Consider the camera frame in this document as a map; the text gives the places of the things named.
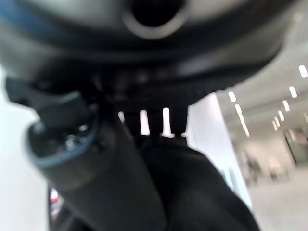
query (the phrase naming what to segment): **floor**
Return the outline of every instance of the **floor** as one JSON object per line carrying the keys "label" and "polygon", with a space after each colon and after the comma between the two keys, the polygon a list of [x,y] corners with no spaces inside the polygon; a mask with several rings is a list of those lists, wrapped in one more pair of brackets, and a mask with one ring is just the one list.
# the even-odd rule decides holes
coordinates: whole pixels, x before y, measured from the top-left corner
{"label": "floor", "polygon": [[262,231],[308,231],[308,169],[249,187]]}

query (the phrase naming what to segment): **hole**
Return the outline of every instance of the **hole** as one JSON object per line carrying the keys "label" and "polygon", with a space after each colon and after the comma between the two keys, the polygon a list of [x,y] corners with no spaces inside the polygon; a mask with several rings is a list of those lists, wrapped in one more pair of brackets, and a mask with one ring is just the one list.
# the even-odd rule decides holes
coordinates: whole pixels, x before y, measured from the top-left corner
{"label": "hole", "polygon": [[144,26],[159,27],[173,19],[184,0],[134,0],[132,14]]}

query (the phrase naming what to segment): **blue ring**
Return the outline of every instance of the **blue ring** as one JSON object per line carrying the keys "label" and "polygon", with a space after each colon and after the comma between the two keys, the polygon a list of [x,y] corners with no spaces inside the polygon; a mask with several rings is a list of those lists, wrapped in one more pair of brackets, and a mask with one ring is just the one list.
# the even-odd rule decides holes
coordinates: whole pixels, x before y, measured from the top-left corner
{"label": "blue ring", "polygon": [[32,13],[17,0],[0,0],[0,20],[36,36],[59,39],[69,34]]}

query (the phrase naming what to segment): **black bracket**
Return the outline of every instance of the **black bracket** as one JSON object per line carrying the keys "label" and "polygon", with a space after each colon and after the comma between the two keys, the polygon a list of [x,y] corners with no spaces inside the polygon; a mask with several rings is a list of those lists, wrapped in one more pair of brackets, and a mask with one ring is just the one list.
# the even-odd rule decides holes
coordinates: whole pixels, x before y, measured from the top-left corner
{"label": "black bracket", "polygon": [[11,78],[6,79],[6,90],[10,101],[35,109],[48,128],[68,129],[90,119],[90,111],[79,91],[51,94]]}

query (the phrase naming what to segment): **ceiling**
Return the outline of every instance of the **ceiling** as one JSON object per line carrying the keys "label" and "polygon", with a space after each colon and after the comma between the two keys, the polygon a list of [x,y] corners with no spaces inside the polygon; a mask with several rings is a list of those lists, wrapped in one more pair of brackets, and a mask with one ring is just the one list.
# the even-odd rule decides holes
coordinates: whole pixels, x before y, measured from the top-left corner
{"label": "ceiling", "polygon": [[[278,110],[283,111],[285,117],[280,131],[307,125],[304,112],[308,112],[308,77],[300,75],[298,66],[302,64],[308,69],[308,1],[294,14],[280,55],[249,80],[217,93],[233,140],[247,138],[234,107],[237,103],[251,136],[268,130],[274,132],[272,120],[278,117]],[[289,86],[295,87],[297,98],[291,97]],[[230,101],[229,91],[235,93],[235,103]],[[284,110],[283,100],[288,101],[290,112]]]}

